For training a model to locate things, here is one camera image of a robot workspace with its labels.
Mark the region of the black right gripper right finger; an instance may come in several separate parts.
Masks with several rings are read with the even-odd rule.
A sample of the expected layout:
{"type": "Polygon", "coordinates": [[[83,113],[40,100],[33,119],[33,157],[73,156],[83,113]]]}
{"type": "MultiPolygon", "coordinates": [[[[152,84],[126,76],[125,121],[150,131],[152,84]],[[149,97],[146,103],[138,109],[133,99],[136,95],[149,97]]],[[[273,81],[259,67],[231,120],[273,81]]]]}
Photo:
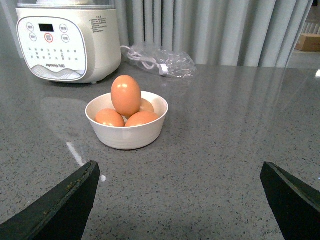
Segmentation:
{"type": "Polygon", "coordinates": [[[320,192],[272,162],[263,163],[260,180],[284,239],[318,240],[320,192]]]}

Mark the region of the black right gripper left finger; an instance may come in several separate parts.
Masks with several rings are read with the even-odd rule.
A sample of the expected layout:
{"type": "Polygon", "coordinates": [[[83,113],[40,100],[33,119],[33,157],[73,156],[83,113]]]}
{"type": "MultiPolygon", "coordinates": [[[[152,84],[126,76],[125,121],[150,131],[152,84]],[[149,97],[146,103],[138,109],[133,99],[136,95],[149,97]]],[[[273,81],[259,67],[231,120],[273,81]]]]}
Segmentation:
{"type": "Polygon", "coordinates": [[[2,240],[80,240],[94,205],[100,168],[89,161],[0,226],[2,240]]]}

